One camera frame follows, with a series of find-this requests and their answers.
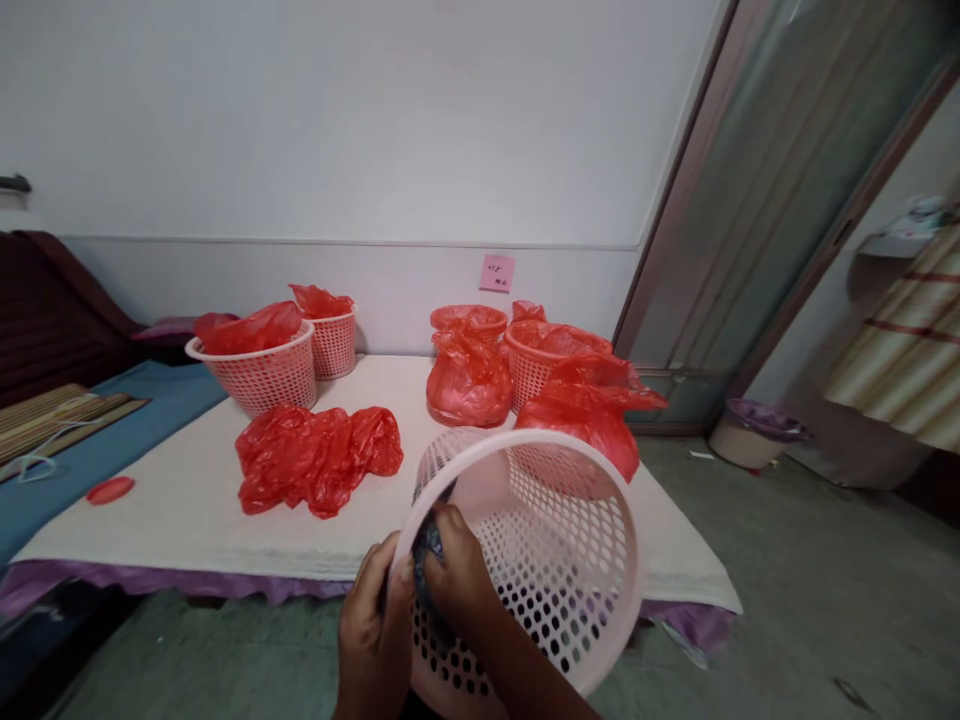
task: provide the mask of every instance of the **curtain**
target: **curtain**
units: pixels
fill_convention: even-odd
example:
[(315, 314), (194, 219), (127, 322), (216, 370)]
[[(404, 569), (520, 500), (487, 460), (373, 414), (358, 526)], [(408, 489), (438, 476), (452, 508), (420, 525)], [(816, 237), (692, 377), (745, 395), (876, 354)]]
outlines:
[(941, 229), (890, 288), (824, 396), (960, 453), (960, 225)]

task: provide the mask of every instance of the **pink sticky note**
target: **pink sticky note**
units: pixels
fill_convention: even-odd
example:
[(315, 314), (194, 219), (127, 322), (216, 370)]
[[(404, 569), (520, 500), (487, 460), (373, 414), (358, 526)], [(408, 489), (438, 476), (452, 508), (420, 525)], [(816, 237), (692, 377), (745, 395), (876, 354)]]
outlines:
[(517, 261), (509, 255), (484, 255), (480, 289), (510, 292), (513, 287), (513, 269)]

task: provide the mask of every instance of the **red bottle cap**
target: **red bottle cap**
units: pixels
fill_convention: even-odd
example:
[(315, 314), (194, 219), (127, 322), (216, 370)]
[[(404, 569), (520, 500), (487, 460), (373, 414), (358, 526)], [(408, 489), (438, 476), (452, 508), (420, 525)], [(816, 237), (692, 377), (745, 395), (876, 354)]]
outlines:
[(120, 477), (110, 478), (87, 493), (87, 502), (91, 505), (106, 505), (107, 503), (112, 503), (114, 500), (119, 500), (130, 492), (136, 484), (137, 481), (133, 478), (122, 475)]

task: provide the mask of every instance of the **human hand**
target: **human hand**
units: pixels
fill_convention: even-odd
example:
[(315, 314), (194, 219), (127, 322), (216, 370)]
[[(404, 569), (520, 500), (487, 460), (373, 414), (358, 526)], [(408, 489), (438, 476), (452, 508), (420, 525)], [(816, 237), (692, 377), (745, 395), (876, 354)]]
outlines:
[(410, 688), (413, 559), (389, 580), (383, 615), (377, 607), (399, 533), (367, 552), (340, 611), (340, 690), (336, 720), (400, 716)]
[(455, 505), (436, 505), (433, 514), (443, 563), (427, 553), (423, 574), (430, 597), (457, 635), (473, 644), (492, 614), (504, 612), (503, 606), (490, 581), (480, 542), (460, 510)]

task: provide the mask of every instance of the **concrete floor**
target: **concrete floor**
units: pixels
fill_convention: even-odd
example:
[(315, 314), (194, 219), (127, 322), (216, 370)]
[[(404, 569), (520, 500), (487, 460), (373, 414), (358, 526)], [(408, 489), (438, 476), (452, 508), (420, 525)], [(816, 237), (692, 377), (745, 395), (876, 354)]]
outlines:
[[(642, 632), (591, 697), (604, 717), (960, 717), (960, 534), (790, 461), (753, 477), (690, 459), (700, 440), (639, 444), (726, 564), (745, 615), (707, 671), (659, 628)], [(339, 609), (250, 598), (212, 611), (160, 593), (90, 662), (59, 717), (329, 717)]]

